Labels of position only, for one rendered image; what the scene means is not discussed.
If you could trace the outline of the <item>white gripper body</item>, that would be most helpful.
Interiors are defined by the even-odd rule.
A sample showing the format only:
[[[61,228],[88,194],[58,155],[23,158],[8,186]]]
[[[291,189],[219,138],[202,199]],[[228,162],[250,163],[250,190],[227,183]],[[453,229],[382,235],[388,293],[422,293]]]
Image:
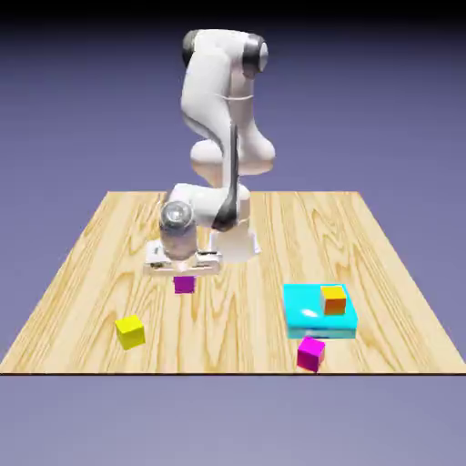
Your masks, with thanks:
[[[159,239],[146,244],[143,271],[151,276],[202,276],[218,274],[222,257],[217,252],[198,250],[186,260],[169,258]]]

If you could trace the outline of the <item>small yellow cube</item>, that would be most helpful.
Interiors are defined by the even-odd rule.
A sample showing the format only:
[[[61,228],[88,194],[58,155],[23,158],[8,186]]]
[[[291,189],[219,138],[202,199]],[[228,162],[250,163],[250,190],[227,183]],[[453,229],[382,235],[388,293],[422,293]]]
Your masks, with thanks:
[[[116,336],[124,350],[146,343],[145,328],[137,315],[131,315],[115,321]]]

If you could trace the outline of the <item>small orange cube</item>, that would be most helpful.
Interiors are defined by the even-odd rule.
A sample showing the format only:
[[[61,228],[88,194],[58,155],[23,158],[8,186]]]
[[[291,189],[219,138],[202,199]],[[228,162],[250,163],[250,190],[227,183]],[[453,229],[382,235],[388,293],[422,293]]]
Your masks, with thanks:
[[[346,312],[347,296],[341,285],[320,287],[320,306],[324,315],[343,315]]]

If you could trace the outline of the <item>small magenta cube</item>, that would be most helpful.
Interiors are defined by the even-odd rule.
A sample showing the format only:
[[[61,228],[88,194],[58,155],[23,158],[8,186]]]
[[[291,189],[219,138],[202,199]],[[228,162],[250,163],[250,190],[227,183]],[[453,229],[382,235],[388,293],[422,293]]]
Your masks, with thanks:
[[[306,336],[298,347],[297,365],[304,370],[318,372],[325,358],[325,348],[323,341]]]

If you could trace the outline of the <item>large cyan box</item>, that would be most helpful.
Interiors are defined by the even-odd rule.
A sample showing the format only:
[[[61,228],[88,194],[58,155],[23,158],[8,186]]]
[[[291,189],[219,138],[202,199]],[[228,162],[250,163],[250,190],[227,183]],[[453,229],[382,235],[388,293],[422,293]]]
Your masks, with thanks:
[[[354,339],[358,315],[345,284],[331,283],[345,293],[346,306],[342,315],[325,315],[320,289],[325,284],[284,284],[284,317],[290,339],[311,336],[315,339]]]

